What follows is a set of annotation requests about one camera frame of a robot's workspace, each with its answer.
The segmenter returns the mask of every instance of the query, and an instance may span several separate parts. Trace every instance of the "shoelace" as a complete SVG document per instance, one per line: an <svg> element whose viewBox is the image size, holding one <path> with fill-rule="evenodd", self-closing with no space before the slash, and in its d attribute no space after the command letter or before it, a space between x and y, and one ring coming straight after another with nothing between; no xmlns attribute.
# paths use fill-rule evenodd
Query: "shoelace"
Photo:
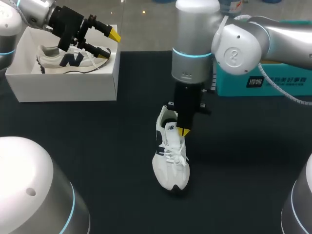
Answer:
<svg viewBox="0 0 312 234"><path fill-rule="evenodd" d="M79 51L77 51L77 47L71 46L71 48L74 50L74 53L79 53ZM93 66L96 67L99 70L99 67L94 62L95 57L90 52L88 52L88 51L85 51L85 52L87 53L87 56L89 57L89 60L91 61Z"/></svg>
<svg viewBox="0 0 312 234"><path fill-rule="evenodd" d="M180 148L173 148L169 145L165 145L164 143L161 144L161 147L165 148L164 155L166 156L166 161L173 163L174 165L186 166L186 160L189 160L187 157L182 155L182 149L184 147L184 142L182 143Z"/></svg>
<svg viewBox="0 0 312 234"><path fill-rule="evenodd" d="M87 53L87 55L88 55L88 57L89 57L91 63L93 64L93 66L95 66L95 67L99 70L99 67L98 67L98 66L96 65L96 63L94 62L95 57L94 57L91 53L89 53L88 51L86 51L86 53Z"/></svg>

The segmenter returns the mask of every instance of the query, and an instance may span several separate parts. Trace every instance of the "white sneaker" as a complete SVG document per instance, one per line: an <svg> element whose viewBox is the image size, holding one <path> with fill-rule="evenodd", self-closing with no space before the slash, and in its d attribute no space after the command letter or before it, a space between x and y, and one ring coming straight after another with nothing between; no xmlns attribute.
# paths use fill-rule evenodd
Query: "white sneaker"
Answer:
<svg viewBox="0 0 312 234"><path fill-rule="evenodd" d="M163 106L156 123L157 151L153 170L162 187L183 190L190 178L185 139L176 127L177 114Z"/></svg>
<svg viewBox="0 0 312 234"><path fill-rule="evenodd" d="M101 49L111 53L108 48ZM67 52L55 47L38 47L37 61L41 66L41 72L46 74L52 73L69 73L80 72L88 73L99 69L107 59L96 58L91 53L70 46Z"/></svg>

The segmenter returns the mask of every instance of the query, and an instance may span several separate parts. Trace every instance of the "black table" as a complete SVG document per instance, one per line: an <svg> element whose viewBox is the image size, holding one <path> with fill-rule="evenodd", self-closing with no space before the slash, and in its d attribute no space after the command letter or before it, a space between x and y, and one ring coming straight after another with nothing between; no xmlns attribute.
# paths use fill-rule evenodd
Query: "black table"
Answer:
<svg viewBox="0 0 312 234"><path fill-rule="evenodd" d="M171 100L171 52L121 54L117 102L18 103L0 79L0 137L29 138L87 203L91 234L280 234L280 212L312 152L312 107L284 97L206 96L186 137L185 196L152 169L155 123Z"/></svg>

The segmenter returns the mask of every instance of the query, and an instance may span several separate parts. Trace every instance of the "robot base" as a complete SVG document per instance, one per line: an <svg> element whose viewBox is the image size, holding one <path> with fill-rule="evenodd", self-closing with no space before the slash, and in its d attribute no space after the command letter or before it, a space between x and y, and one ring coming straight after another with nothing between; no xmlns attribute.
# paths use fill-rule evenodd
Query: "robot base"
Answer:
<svg viewBox="0 0 312 234"><path fill-rule="evenodd" d="M294 184L282 214L283 234L312 233L312 157Z"/></svg>
<svg viewBox="0 0 312 234"><path fill-rule="evenodd" d="M33 141L0 138L0 233L88 234L81 196Z"/></svg>

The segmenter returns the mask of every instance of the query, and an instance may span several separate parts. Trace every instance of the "white shoebox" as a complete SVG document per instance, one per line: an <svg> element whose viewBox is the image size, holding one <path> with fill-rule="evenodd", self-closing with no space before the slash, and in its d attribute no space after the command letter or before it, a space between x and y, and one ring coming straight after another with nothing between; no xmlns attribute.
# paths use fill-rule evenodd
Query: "white shoebox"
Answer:
<svg viewBox="0 0 312 234"><path fill-rule="evenodd" d="M57 46L53 34L27 27L17 46L6 78L19 102L107 101L117 99L120 50L118 43L94 28L86 35L87 43L112 51L106 64L93 72L42 74L37 63L39 45Z"/></svg>

